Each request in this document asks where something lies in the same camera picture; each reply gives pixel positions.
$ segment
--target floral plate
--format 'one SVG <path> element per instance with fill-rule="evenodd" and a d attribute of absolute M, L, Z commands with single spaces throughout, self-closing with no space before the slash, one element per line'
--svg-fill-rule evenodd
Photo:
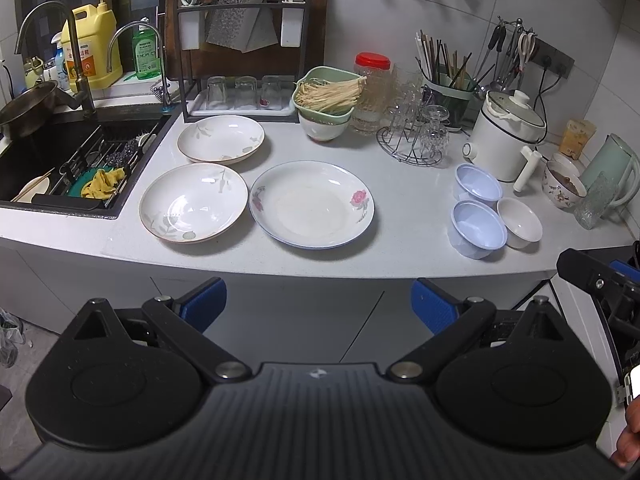
<path fill-rule="evenodd" d="M 231 227 L 247 199 L 246 184 L 234 170 L 188 164 L 153 181 L 140 200 L 140 219 L 162 240 L 201 242 Z"/>
<path fill-rule="evenodd" d="M 362 181 L 326 162 L 299 160 L 265 171 L 251 188 L 251 213 L 269 235 L 302 249 L 351 242 L 373 218 Z"/>
<path fill-rule="evenodd" d="M 193 162 L 229 166 L 253 155 L 263 141 L 260 124 L 248 117 L 227 115 L 189 124 L 178 137 L 178 149 Z"/>

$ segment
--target tiled floor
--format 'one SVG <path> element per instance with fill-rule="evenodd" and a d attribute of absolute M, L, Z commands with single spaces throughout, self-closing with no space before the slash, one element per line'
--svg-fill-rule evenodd
<path fill-rule="evenodd" d="M 0 367 L 0 384 L 11 390 L 12 399 L 0 411 L 0 468 L 9 471 L 39 445 L 24 407 L 24 390 L 38 364 L 56 342 L 57 335 L 24 324 L 27 342 L 18 345 L 18 359 L 11 368 Z"/>

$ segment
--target white bottle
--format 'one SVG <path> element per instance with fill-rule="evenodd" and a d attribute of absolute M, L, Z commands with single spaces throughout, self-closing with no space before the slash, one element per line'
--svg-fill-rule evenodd
<path fill-rule="evenodd" d="M 69 74 L 66 71 L 65 52 L 62 49 L 62 32 L 57 33 L 51 40 L 56 45 L 56 72 L 58 72 L 58 84 L 63 90 L 69 90 Z"/>

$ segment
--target yellow detergent bottle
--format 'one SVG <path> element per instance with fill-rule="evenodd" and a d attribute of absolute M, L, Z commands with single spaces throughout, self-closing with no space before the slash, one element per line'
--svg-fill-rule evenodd
<path fill-rule="evenodd" d="M 74 16 L 78 30 L 82 70 L 89 78 L 92 90 L 107 88 L 122 77 L 122 64 L 120 63 L 117 40 L 111 52 L 113 70 L 107 72 L 107 47 L 116 31 L 116 17 L 113 11 L 107 8 L 104 0 L 100 0 L 98 7 L 85 5 L 74 9 Z M 71 54 L 71 40 L 67 22 L 62 29 L 62 47 L 65 52 L 69 83 L 71 89 L 76 92 L 76 71 L 74 70 L 74 58 Z"/>

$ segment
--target power outlet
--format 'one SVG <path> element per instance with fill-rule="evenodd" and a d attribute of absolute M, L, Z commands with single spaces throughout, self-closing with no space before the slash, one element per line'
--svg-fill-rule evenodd
<path fill-rule="evenodd" d="M 573 58 L 540 40 L 540 38 L 536 38 L 536 47 L 533 51 L 533 56 L 531 56 L 531 61 L 544 68 L 546 66 L 545 62 L 549 60 L 551 60 L 551 65 L 548 68 L 549 72 L 561 75 L 565 79 L 569 77 L 569 72 L 571 72 L 575 63 Z"/>

